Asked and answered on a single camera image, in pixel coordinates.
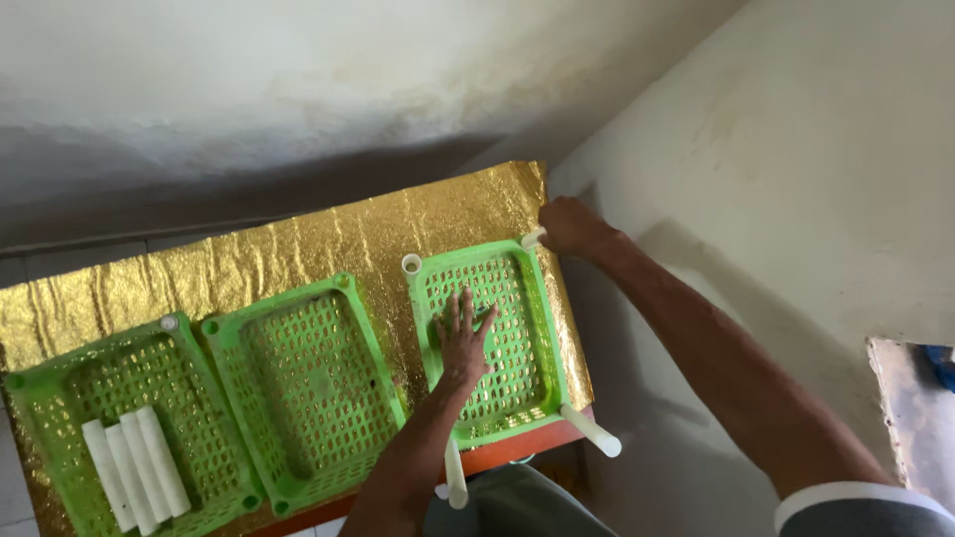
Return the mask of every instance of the white wall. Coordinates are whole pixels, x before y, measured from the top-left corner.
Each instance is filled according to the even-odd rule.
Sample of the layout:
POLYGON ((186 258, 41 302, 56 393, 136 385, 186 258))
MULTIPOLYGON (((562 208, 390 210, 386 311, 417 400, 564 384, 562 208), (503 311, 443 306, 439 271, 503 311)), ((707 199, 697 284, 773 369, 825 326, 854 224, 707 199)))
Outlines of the white wall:
MULTIPOLYGON (((955 339, 953 21, 947 0, 753 0, 552 173, 887 467, 863 338, 955 339)), ((588 459, 599 514, 624 535, 771 535, 765 477, 623 296, 565 269, 596 415, 628 441, 588 459)))
POLYGON ((559 161, 744 0, 0 5, 0 248, 559 161))

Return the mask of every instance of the gold reflective paper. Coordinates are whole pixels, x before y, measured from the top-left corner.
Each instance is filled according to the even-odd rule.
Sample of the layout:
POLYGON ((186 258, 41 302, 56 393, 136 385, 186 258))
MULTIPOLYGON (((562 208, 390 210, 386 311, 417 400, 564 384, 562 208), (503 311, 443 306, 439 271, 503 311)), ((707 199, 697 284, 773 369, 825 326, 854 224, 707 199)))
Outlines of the gold reflective paper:
MULTIPOLYGON (((537 226, 546 202, 538 162, 477 173, 337 206, 267 226, 0 290, 0 370, 27 369, 113 333, 185 311, 194 324, 328 278, 355 274, 375 336, 414 404, 427 393, 400 261, 517 238, 537 226)), ((570 399, 593 400, 557 257, 538 248, 570 399)), ((74 535, 31 439, 8 405, 40 531, 74 535)), ((274 522, 271 509, 216 530, 244 534, 274 522)))

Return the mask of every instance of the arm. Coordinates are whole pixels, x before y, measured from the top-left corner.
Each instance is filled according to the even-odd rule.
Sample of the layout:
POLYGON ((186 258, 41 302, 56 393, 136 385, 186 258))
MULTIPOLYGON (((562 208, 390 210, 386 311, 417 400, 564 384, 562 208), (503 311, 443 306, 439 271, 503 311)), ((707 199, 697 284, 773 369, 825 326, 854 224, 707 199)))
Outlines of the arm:
POLYGON ((498 315, 495 305, 473 332, 471 289, 464 290, 463 321, 459 319, 457 293, 448 302, 451 333, 446 333, 435 317, 444 373, 378 458, 340 537, 421 533, 451 428, 481 376, 489 372, 490 366, 484 361, 484 339, 498 315))
POLYGON ((737 446, 780 498, 814 484, 892 484, 825 403, 725 313, 573 198, 541 209, 541 243, 599 267, 626 294, 737 446))

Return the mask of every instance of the shirt sleeve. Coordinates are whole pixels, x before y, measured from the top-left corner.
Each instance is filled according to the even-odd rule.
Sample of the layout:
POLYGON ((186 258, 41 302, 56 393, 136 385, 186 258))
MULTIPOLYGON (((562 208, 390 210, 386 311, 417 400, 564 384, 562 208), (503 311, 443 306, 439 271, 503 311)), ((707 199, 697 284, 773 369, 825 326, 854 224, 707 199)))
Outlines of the shirt sleeve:
POLYGON ((955 537, 955 517, 914 490, 877 483, 825 483, 779 505, 780 537, 955 537))

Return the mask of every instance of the basket mesh bottom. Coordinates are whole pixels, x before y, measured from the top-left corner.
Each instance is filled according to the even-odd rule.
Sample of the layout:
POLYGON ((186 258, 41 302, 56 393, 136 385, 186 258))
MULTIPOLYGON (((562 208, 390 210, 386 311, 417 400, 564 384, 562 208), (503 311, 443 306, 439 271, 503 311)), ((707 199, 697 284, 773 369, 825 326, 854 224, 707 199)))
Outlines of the basket mesh bottom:
POLYGON ((441 267, 424 281, 429 318, 437 313, 446 319, 451 294, 465 287, 471 287, 476 308, 487 309, 495 302, 500 308, 484 343, 485 358, 494 371, 481 378, 457 422, 475 438, 545 416, 541 403, 547 398, 548 366, 538 357, 542 349, 550 348, 550 341, 532 322, 532 297, 524 277, 517 259, 505 253, 441 267))
POLYGON ((303 505, 364 480, 397 425, 345 296, 250 318, 239 341, 223 354, 263 479, 303 505))
POLYGON ((240 472, 239 439, 226 437, 223 404, 213 404, 190 353, 169 334, 150 333, 86 352, 65 368, 59 389, 48 388, 28 384, 24 399, 77 535, 120 535, 80 426, 91 419, 112 425, 147 404, 154 405, 163 429, 175 431, 167 440, 193 504, 157 535, 203 535, 246 511, 242 501, 249 489, 240 472))

